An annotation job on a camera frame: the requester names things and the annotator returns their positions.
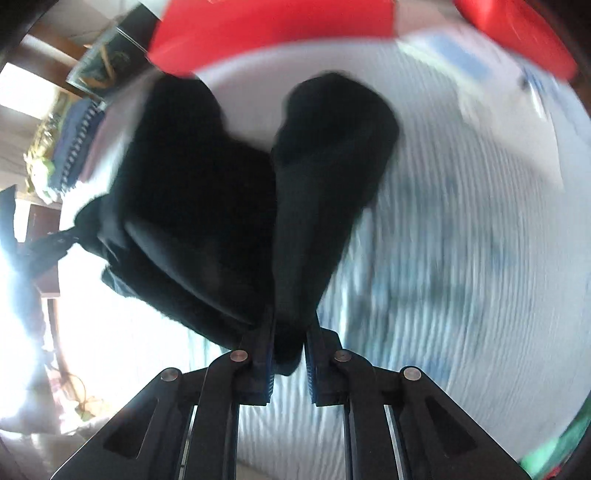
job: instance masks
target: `black fabric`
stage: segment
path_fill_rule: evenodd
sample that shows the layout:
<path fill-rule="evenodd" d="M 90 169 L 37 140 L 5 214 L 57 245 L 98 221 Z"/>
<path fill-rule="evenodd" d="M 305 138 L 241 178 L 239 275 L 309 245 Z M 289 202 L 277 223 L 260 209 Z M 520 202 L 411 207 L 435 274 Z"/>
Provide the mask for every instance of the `black fabric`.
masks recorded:
<path fill-rule="evenodd" d="M 75 225 L 108 285 L 232 349 L 272 298 L 274 222 L 269 155 L 227 135 L 205 84 L 164 76 L 109 194 Z"/>
<path fill-rule="evenodd" d="M 375 196 L 398 139 L 392 110 L 337 73 L 295 88 L 272 151 L 275 355 L 291 369 L 353 229 Z"/>
<path fill-rule="evenodd" d="M 290 95 L 271 160 L 228 136 L 201 81 L 165 76 L 111 191 L 78 214 L 79 242 L 115 291 L 229 349 L 275 304 L 290 374 L 397 138 L 387 104 L 332 73 Z"/>

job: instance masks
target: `black linkage arm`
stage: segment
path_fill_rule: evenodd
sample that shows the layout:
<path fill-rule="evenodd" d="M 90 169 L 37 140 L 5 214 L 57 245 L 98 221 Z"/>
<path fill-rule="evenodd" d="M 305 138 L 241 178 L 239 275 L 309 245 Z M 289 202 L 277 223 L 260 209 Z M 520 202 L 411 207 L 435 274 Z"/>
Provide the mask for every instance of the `black linkage arm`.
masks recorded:
<path fill-rule="evenodd" d="M 164 370 L 53 480 L 235 479 L 239 406 L 271 399 L 273 337 L 268 312 L 238 350 L 208 368 Z M 307 334 L 306 364 L 312 401 L 343 406 L 348 480 L 529 478 L 418 368 L 373 367 L 318 322 Z"/>

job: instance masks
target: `green object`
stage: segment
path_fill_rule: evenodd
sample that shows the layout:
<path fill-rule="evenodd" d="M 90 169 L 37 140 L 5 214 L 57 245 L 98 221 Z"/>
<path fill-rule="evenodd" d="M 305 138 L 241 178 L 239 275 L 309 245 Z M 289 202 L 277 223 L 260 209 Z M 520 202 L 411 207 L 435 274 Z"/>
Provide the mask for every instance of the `green object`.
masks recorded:
<path fill-rule="evenodd" d="M 591 395 L 557 439 L 542 445 L 535 452 L 524 457 L 520 465 L 534 480 L 543 480 L 556 467 L 562 465 L 573 454 L 587 428 L 591 424 Z"/>

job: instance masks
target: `metal pin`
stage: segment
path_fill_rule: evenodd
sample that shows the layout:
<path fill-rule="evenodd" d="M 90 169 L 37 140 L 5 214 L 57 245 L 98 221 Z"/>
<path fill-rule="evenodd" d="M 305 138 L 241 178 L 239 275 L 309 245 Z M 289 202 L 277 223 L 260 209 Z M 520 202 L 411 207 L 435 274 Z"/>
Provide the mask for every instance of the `metal pin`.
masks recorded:
<path fill-rule="evenodd" d="M 403 375 L 407 380 L 416 382 L 421 378 L 421 371 L 418 368 L 408 367 L 404 369 Z"/>
<path fill-rule="evenodd" d="M 348 362 L 351 360 L 351 352 L 348 350 L 337 350 L 335 352 L 335 360 L 337 362 Z"/>
<path fill-rule="evenodd" d="M 160 378 L 165 382 L 172 382 L 178 378 L 178 370 L 176 368 L 167 368 L 160 374 Z"/>
<path fill-rule="evenodd" d="M 230 360 L 232 360 L 232 362 L 243 362 L 247 358 L 248 353 L 246 353 L 244 350 L 234 350 L 232 353 L 230 353 Z"/>

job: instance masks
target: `red object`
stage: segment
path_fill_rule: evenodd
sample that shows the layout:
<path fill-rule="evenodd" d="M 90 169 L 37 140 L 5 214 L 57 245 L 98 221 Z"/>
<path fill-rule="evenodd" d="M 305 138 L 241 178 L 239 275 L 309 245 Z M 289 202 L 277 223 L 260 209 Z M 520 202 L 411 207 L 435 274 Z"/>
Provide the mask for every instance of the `red object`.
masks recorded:
<path fill-rule="evenodd" d="M 219 60 L 297 40 L 394 36 L 392 0 L 172 0 L 149 60 L 187 76 Z"/>
<path fill-rule="evenodd" d="M 454 0 L 478 30 L 563 80 L 577 64 L 546 20 L 524 0 Z"/>

